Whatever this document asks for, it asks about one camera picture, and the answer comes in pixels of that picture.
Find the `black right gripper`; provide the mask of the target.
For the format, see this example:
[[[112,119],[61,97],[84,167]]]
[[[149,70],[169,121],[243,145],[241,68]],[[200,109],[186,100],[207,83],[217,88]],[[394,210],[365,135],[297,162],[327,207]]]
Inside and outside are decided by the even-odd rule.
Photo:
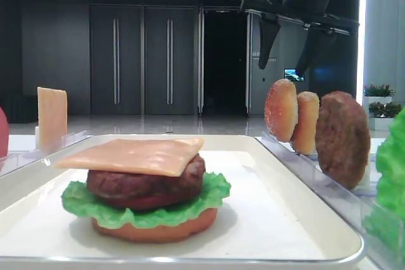
[[[241,0],[240,10],[260,16],[260,54],[258,67],[264,70],[270,58],[273,43],[280,31],[279,20],[310,28],[296,66],[296,74],[303,75],[309,68],[314,68],[336,40],[336,32],[352,35],[358,32],[356,20],[343,18],[328,13],[320,15],[303,13],[269,0]]]

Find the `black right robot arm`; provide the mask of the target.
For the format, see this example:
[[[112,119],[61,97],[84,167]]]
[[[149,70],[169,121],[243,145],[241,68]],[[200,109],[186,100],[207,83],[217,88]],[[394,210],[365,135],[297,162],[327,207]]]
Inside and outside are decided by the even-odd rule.
[[[273,44],[281,29],[280,21],[302,25],[308,31],[301,57],[295,68],[301,77],[315,67],[333,46],[337,36],[353,35],[358,31],[355,20],[326,12],[330,0],[242,0],[240,10],[259,16],[258,67],[266,68]]]

